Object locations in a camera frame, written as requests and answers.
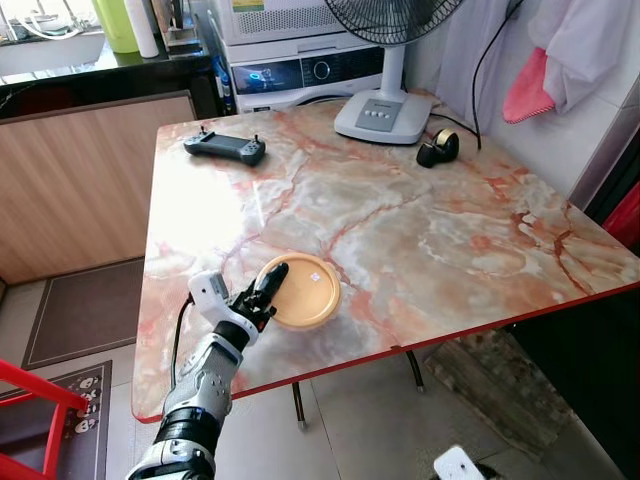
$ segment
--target marble tabletop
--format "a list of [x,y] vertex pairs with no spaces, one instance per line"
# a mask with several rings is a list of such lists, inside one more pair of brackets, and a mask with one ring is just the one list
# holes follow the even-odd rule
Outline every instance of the marble tabletop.
[[[435,112],[451,112],[435,100]],[[234,398],[367,359],[532,317],[632,288],[640,260],[490,139],[461,137],[458,160],[424,169],[418,146],[341,137],[343,101],[206,121],[260,135],[255,169],[190,157],[201,122],[158,132],[132,392],[142,422],[160,419],[187,280],[220,270],[229,290],[289,251],[340,274],[339,314],[311,331],[271,322],[244,352]],[[185,318],[178,362],[211,327]]]

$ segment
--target fan grille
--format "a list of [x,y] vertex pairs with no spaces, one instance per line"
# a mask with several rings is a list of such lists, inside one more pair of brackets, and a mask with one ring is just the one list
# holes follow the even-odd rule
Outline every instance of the fan grille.
[[379,45],[402,45],[440,25],[462,0],[325,0],[354,35]]

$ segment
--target green bottle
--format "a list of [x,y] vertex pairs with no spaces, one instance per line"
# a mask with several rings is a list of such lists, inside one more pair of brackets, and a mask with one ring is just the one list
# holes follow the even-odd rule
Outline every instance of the green bottle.
[[116,53],[138,51],[124,0],[92,0],[104,34]]

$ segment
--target round plastic lid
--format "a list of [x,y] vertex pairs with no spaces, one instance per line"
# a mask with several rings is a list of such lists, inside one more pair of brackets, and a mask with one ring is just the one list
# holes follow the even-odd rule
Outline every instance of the round plastic lid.
[[329,320],[340,305],[340,281],[333,268],[313,255],[290,253],[267,263],[258,279],[281,262],[289,265],[289,273],[272,301],[277,309],[274,320],[296,329],[314,328]]

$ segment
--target black cable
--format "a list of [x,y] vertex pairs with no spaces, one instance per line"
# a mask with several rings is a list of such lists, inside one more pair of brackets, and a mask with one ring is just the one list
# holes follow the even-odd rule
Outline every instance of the black cable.
[[429,115],[432,117],[440,117],[440,118],[446,118],[447,120],[451,120],[456,125],[459,125],[462,128],[464,128],[467,132],[470,132],[474,137],[478,136],[478,134],[475,132],[473,128],[466,126],[464,123],[460,122],[459,120],[456,120],[455,118],[451,118],[446,115],[442,115],[441,113],[434,113],[434,112],[431,112]]
[[504,26],[507,24],[507,22],[509,21],[509,19],[513,15],[513,12],[515,12],[518,9],[518,7],[520,7],[520,4],[522,2],[524,2],[524,0],[520,0],[518,3],[516,3],[513,6],[513,8],[511,9],[511,11],[507,13],[507,15],[505,16],[504,20],[502,21],[502,24],[500,24],[500,28],[498,28],[498,31],[495,33],[495,35],[493,36],[493,38],[489,42],[489,45],[487,45],[487,48],[484,49],[484,53],[480,57],[480,61],[478,62],[478,65],[476,65],[476,71],[473,73],[473,81],[471,82],[471,108],[473,110],[473,124],[474,124],[474,126],[476,128],[476,132],[477,132],[476,138],[478,140],[478,150],[482,150],[482,139],[480,137],[480,126],[478,125],[478,112],[476,111],[476,79],[478,78],[478,72],[480,71],[480,65],[482,64],[482,61],[484,60],[484,57],[486,57],[487,53],[489,53],[489,49],[491,48],[491,46],[494,44],[494,42],[498,38],[498,35],[500,35],[500,32],[502,31]]
[[173,337],[173,353],[171,354],[171,390],[176,386],[176,359],[178,357],[178,343],[180,342],[180,329],[182,328],[182,317],[184,317],[184,312],[187,311],[187,307],[190,303],[193,303],[193,297],[191,294],[187,297],[180,308],[180,313],[178,314],[178,322],[176,323],[176,333]]

